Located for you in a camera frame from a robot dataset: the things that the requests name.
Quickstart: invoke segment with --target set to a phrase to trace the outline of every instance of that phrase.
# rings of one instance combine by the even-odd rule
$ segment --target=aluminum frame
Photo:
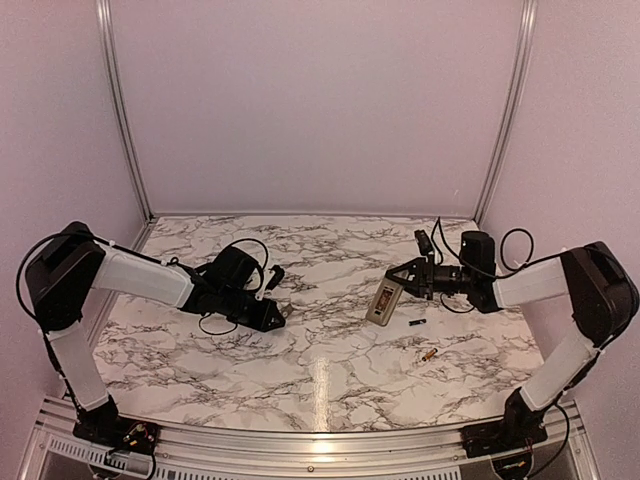
[[[111,100],[115,110],[118,131],[127,162],[127,170],[131,177],[133,190],[135,193],[138,208],[146,222],[153,220],[154,215],[149,203],[149,197],[140,171],[138,155],[133,142],[133,134],[127,117],[120,72],[118,69],[118,58],[116,56],[116,45],[113,35],[113,24],[111,21],[111,0],[96,0],[98,14],[98,25],[100,27],[100,37],[104,53],[105,67],[109,79],[111,90]]]
[[[516,58],[514,60],[513,71],[509,89],[507,91],[507,101],[505,104],[502,121],[496,143],[491,155],[489,169],[484,179],[478,201],[476,203],[474,214],[472,217],[456,216],[456,218],[464,218],[474,220],[481,225],[484,220],[489,204],[493,197],[500,170],[502,169],[506,150],[511,136],[513,122],[517,113],[517,109],[522,97],[526,74],[530,61],[531,45],[533,40],[533,30],[536,21],[537,0],[524,0],[522,16],[520,20],[520,30],[518,34],[518,43],[516,46]],[[125,153],[125,159],[131,181],[136,196],[138,207],[146,221],[151,221],[156,216],[190,216],[190,215],[229,215],[229,212],[162,212],[154,213],[151,207],[144,179],[140,169],[138,156],[136,153],[133,134],[129,124],[127,111],[125,107],[124,93],[122,83],[120,81],[120,72],[118,60],[116,56],[116,46],[113,34],[113,22],[111,18],[111,0],[96,0],[97,16],[101,32],[102,46],[104,50],[105,67],[108,74],[109,85],[111,89],[111,99],[113,102],[116,120],[120,133],[122,147]],[[264,212],[237,212],[236,215],[267,215]],[[323,213],[314,212],[314,215],[322,215]],[[326,215],[337,215],[336,213],[326,213]]]
[[[522,99],[527,71],[531,60],[531,47],[533,43],[533,31],[536,23],[536,12],[538,8],[537,0],[524,0],[522,7],[522,17],[520,19],[520,32],[518,34],[518,44],[516,47],[516,58],[513,64],[511,83],[507,93],[507,101],[502,114],[502,123],[498,131],[498,137],[491,154],[489,170],[476,204],[473,220],[482,227],[489,205],[495,193],[500,171],[504,165],[504,160],[513,130],[513,123],[518,113],[518,107]]]
[[[185,212],[157,212],[154,214],[157,219],[163,217],[175,218],[175,217],[290,217],[290,216],[308,216],[308,217],[362,217],[362,218],[415,218],[418,221],[426,219],[435,219],[439,215],[437,214],[401,214],[401,213],[358,213],[358,212],[197,212],[197,211],[185,211]],[[442,215],[447,220],[473,220],[464,215]]]
[[[565,408],[571,419],[570,445],[578,478],[599,480],[578,409],[573,402],[566,403]],[[45,398],[20,480],[40,478],[52,437],[89,445],[72,437],[74,422],[70,402]],[[245,478],[410,477],[416,472],[489,459],[468,459],[462,448],[460,428],[478,422],[352,433],[263,432],[157,423],[162,426],[156,449],[159,468],[200,469]],[[565,435],[564,417],[552,409],[545,423],[549,440],[541,445],[559,445]]]

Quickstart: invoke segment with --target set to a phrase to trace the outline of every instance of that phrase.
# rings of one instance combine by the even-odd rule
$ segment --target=pink-tinted wall
[[[74,219],[125,244],[142,226],[99,39],[94,2],[0,2],[3,479],[16,476],[43,395],[59,392],[37,326],[15,299],[18,262]]]
[[[114,2],[152,205],[471,216],[522,10],[490,4]]]
[[[638,284],[640,3],[543,0],[538,15],[524,98],[483,226],[495,235],[529,228],[537,255],[604,240]],[[521,253],[514,245],[509,257]],[[571,321],[568,302],[525,313],[548,354]],[[635,322],[576,392],[603,479],[640,478]]]

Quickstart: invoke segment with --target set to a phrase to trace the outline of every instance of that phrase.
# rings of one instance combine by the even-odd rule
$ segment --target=white marble surface
[[[192,266],[256,237],[286,270],[273,297],[295,308],[283,329],[223,337],[198,316],[121,295],[95,350],[122,413],[276,431],[383,430],[480,419],[541,364],[519,311],[455,315],[403,294],[386,328],[364,314],[384,271],[418,255],[409,218],[161,218],[144,253]],[[445,221],[459,248],[469,221]],[[256,256],[259,250],[247,248]],[[463,298],[449,299],[464,308]],[[231,326],[212,316],[205,325]],[[423,325],[408,321],[426,318]],[[431,348],[430,361],[422,356]]]

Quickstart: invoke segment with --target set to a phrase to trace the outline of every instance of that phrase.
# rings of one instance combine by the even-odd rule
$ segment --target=wire
[[[262,240],[258,240],[257,238],[251,238],[251,237],[240,238],[238,240],[234,240],[233,242],[231,242],[229,245],[227,245],[224,248],[231,247],[232,245],[236,245],[236,244],[242,243],[242,242],[253,242],[253,243],[257,243],[258,245],[260,245],[262,247],[262,249],[264,250],[264,262],[262,262],[262,270],[266,270],[267,269],[267,263],[269,262],[269,249],[264,244],[264,242],[262,242]]]
[[[564,416],[565,423],[567,424],[567,431],[564,434],[564,440],[562,441],[562,445],[560,445],[560,448],[555,453],[555,455],[553,455],[553,457],[547,460],[547,462],[544,465],[542,465],[542,467],[540,467],[531,475],[527,476],[526,477],[527,479],[531,479],[540,475],[547,467],[549,467],[549,465],[551,465],[560,456],[560,454],[564,451],[565,447],[567,446],[567,443],[569,443],[569,432],[571,430],[571,421],[569,420],[569,415],[567,415],[567,412],[565,411],[565,409],[562,408],[560,405],[558,405],[557,402],[555,402],[553,405],[558,410],[560,410],[560,413],[562,413],[562,415]]]
[[[233,328],[232,328],[232,329],[230,329],[230,330],[227,330],[226,332],[219,332],[219,333],[217,333],[217,332],[210,332],[209,330],[205,330],[205,329],[203,328],[203,326],[202,326],[202,322],[203,322],[204,320],[206,320],[207,318],[209,318],[210,316],[211,316],[211,314],[209,314],[209,315],[205,315],[205,316],[203,316],[203,317],[200,319],[200,321],[198,322],[198,328],[200,328],[200,330],[201,330],[202,332],[206,333],[207,335],[211,335],[211,336],[213,336],[213,337],[220,337],[220,336],[222,336],[222,335],[227,335],[227,334],[229,334],[229,333],[231,333],[231,332],[235,332],[235,331],[236,331],[236,329],[238,328],[238,322],[235,322],[235,323],[234,323],[234,325],[233,325]]]
[[[542,263],[542,262],[546,262],[547,260],[551,260],[553,258],[558,258],[560,255],[562,255],[562,252],[554,253],[553,255],[548,255],[546,257],[538,258],[538,259],[536,259],[536,260],[534,260],[532,262],[529,262],[529,263],[523,263],[517,270],[515,270],[515,271],[513,271],[511,273],[508,273],[506,275],[494,275],[492,273],[480,270],[478,267],[476,267],[474,265],[471,265],[466,260],[463,260],[462,258],[460,258],[460,255],[458,255],[456,252],[454,252],[453,249],[451,248],[451,246],[447,243],[447,239],[445,238],[444,231],[442,229],[442,223],[438,222],[437,225],[438,225],[438,230],[440,232],[440,238],[442,238],[442,243],[444,244],[445,248],[449,251],[449,253],[451,253],[451,255],[454,256],[454,258],[456,258],[465,267],[468,267],[471,270],[473,270],[474,272],[479,273],[480,275],[484,275],[485,277],[491,278],[493,280],[504,280],[505,278],[511,278],[515,274],[517,274],[517,273],[521,272],[522,270],[524,270],[525,268],[532,267],[533,265],[536,265],[536,264]]]
[[[158,464],[156,463],[156,456],[151,452],[151,473],[146,480],[151,480],[155,476],[157,468]]]
[[[438,219],[433,224],[433,228],[431,229],[431,235],[430,235],[431,245],[433,245],[433,247],[436,249],[439,255],[436,265],[442,265],[444,263],[444,254],[442,253],[442,250],[440,250],[440,247],[436,243],[436,239],[434,236],[434,234],[436,233],[436,226],[438,225],[439,222],[440,222],[440,217],[438,217]]]
[[[468,310],[455,310],[453,308],[451,308],[449,305],[447,305],[444,301],[444,293],[440,293],[440,304],[447,310],[449,310],[451,313],[469,313],[469,312],[473,312],[475,310],[476,307],[471,307]]]
[[[256,288],[251,288],[246,290],[241,289],[243,292],[256,293],[256,292],[259,292],[260,289],[262,288],[262,285],[264,285],[264,272],[267,270],[267,263],[269,263],[269,249],[261,240],[258,240],[257,238],[246,237],[246,238],[240,238],[238,240],[234,240],[233,242],[228,244],[226,247],[224,247],[222,250],[242,242],[257,243],[264,250],[264,262],[262,262],[262,267],[256,269],[258,271],[258,276],[260,277],[260,284]]]
[[[512,228],[511,230],[509,230],[507,233],[504,234],[504,236],[502,237],[502,240],[500,240],[500,261],[502,262],[502,265],[504,265],[504,268],[506,268],[507,270],[509,270],[510,272],[517,272],[519,270],[521,270],[521,267],[516,267],[516,268],[512,268],[507,264],[507,261],[504,258],[504,245],[507,241],[507,239],[513,235],[514,233],[524,233],[528,238],[529,238],[529,254],[527,255],[527,259],[524,261],[523,265],[526,265],[529,263],[529,261],[531,260],[531,257],[533,257],[533,251],[535,250],[535,242],[533,240],[533,235],[531,235],[531,232],[529,232],[529,230],[525,229],[525,228]]]

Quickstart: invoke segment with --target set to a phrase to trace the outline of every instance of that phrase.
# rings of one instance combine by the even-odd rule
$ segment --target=small object
[[[291,304],[285,305],[280,309],[280,313],[284,318],[288,318],[293,313],[293,306]]]
[[[284,278],[284,268],[280,265],[274,265],[271,267],[271,271],[273,272],[273,277],[271,277],[271,280],[267,283],[265,290],[273,290]]]
[[[416,230],[413,232],[413,236],[418,242],[418,250],[420,250],[420,255],[426,257],[433,251],[433,245],[431,245],[431,239],[427,235],[427,232],[424,230]]]
[[[436,353],[438,353],[438,349],[437,349],[437,348],[432,348],[431,350],[429,350],[429,351],[427,352],[427,354],[426,354],[424,357],[422,357],[422,361],[423,361],[423,362],[426,362],[427,360],[431,360],[431,358],[432,358]]]
[[[505,465],[504,467],[502,467],[502,470],[511,470],[512,468],[521,468],[524,467],[527,464],[527,462],[518,462],[518,463],[512,463],[511,465]]]
[[[373,302],[364,318],[384,327],[389,323],[404,287],[399,283],[383,277]]]

